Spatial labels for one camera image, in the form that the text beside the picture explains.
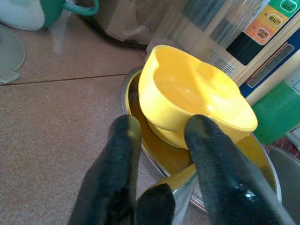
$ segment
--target yellow bowl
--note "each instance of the yellow bowl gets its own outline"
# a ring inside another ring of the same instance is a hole
[[[176,147],[186,149],[183,130],[194,114],[212,118],[235,143],[257,127],[252,108],[225,73],[170,46],[153,48],[138,92],[151,129]]]

